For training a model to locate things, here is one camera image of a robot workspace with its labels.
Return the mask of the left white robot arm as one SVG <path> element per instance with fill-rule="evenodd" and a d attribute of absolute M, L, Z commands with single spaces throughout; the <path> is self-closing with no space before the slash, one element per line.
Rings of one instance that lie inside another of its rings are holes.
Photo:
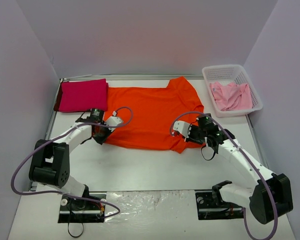
<path fill-rule="evenodd" d="M 79 209 L 91 203 L 89 188 L 70 174 L 70 153 L 84 142 L 94 139 L 103 144 L 113 133 L 121 118 L 110 116 L 103 120 L 104 111 L 92 109 L 86 118 L 79 117 L 71 127 L 73 131 L 36 152 L 31 160 L 29 179 L 48 185 L 62 194 L 73 196 L 72 203 Z"/>

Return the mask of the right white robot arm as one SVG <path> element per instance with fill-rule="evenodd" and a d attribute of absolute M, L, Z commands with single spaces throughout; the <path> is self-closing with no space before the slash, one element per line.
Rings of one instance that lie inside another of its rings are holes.
<path fill-rule="evenodd" d="M 247 181 L 242 187 L 230 180 L 212 187 L 212 202 L 219 207 L 231 203 L 248 208 L 261 224 L 267 224 L 275 216 L 293 210 L 293 197 L 289 178 L 276 174 L 252 157 L 227 129 L 216 124 L 210 114 L 198 116 L 196 123 L 178 120 L 173 130 L 180 133 L 186 142 L 206 145 L 232 164 Z"/>

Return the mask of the orange t-shirt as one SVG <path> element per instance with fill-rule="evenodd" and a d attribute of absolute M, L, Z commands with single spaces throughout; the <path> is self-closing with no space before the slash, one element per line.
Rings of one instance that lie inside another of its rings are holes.
<path fill-rule="evenodd" d="M 195 88 L 180 76 L 171 79 L 166 87 L 111 87 L 108 90 L 108 119 L 113 111 L 126 123 L 117 128 L 105 141 L 109 145 L 138 150 L 171 150 L 182 153 L 199 145 L 186 142 L 180 136 L 170 135 L 170 126 L 180 117 L 192 123 L 194 112 L 203 112 L 204 106 Z"/>

